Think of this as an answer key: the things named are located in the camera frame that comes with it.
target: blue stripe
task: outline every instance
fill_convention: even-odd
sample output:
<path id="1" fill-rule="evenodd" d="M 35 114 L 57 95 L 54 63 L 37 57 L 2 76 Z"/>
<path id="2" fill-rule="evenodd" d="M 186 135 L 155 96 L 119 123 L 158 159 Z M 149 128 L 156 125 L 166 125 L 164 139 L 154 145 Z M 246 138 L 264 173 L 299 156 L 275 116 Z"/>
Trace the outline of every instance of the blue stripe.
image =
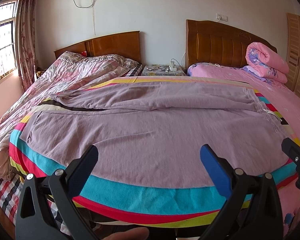
<path id="1" fill-rule="evenodd" d="M 46 174 L 65 167 L 31 150 L 19 139 L 20 131 L 13 130 L 10 142 L 22 151 Z M 276 184 L 295 173 L 296 165 L 290 163 L 272 172 Z M 215 187 L 170 189 L 140 187 L 90 176 L 81 196 L 102 205 L 123 211 L 153 215 L 182 215 L 218 210 L 224 197 Z"/>
<path id="2" fill-rule="evenodd" d="M 271 104 L 268 99 L 266 99 L 265 97 L 258 97 L 260 101 L 265 102 L 266 104 Z"/>

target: hand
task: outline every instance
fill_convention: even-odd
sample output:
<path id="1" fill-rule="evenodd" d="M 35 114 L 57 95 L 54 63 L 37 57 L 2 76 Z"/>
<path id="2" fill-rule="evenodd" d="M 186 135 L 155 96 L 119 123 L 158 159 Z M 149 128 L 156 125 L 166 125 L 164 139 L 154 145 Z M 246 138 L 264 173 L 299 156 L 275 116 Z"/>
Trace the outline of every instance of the hand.
<path id="1" fill-rule="evenodd" d="M 146 240 L 148 236 L 148 228 L 133 228 L 125 232 L 114 233 L 103 240 Z"/>

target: floral curtain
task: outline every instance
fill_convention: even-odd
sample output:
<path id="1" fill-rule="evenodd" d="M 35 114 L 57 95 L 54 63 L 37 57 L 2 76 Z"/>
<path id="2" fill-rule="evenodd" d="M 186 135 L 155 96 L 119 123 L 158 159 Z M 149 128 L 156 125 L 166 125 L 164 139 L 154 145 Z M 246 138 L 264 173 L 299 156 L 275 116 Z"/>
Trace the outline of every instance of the floral curtain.
<path id="1" fill-rule="evenodd" d="M 15 25 L 15 50 L 20 81 L 24 91 L 34 83 L 37 66 L 34 45 L 35 0 L 18 0 Z"/>

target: checkered bedsheet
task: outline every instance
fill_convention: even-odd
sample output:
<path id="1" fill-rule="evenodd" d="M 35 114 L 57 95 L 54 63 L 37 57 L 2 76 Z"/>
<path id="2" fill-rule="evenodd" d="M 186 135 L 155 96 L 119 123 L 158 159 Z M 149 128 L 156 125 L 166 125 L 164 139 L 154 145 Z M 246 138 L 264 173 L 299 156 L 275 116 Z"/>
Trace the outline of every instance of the checkered bedsheet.
<path id="1" fill-rule="evenodd" d="M 0 207 L 9 218 L 9 220 L 15 225 L 17 218 L 17 207 L 19 204 L 19 197 L 23 187 L 23 182 L 19 175 L 16 175 L 12 181 L 0 179 Z M 52 215 L 56 220 L 58 228 L 61 232 L 70 235 L 68 228 L 63 222 L 61 215 L 55 203 L 48 201 L 51 208 Z M 97 227 L 97 223 L 87 221 L 92 229 Z"/>
<path id="2" fill-rule="evenodd" d="M 136 77 L 139 76 L 139 74 L 142 73 L 143 70 L 143 66 L 142 64 L 139 64 L 138 66 L 136 66 L 135 68 L 133 68 L 132 70 L 130 70 L 127 74 L 124 75 L 124 77 Z"/>

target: purple blanket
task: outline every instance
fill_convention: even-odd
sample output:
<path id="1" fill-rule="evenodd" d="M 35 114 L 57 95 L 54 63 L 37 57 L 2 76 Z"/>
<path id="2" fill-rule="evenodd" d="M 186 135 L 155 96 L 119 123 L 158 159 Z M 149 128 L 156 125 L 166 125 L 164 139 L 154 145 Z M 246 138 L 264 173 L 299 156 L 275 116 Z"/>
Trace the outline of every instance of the purple blanket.
<path id="1" fill-rule="evenodd" d="M 212 186 L 199 156 L 206 143 L 251 175 L 274 171 L 288 159 L 281 151 L 284 128 L 246 88 L 150 82 L 51 98 L 69 107 L 105 110 L 41 111 L 20 138 L 64 166 L 94 144 L 99 161 L 92 174 L 100 178 L 146 187 Z"/>

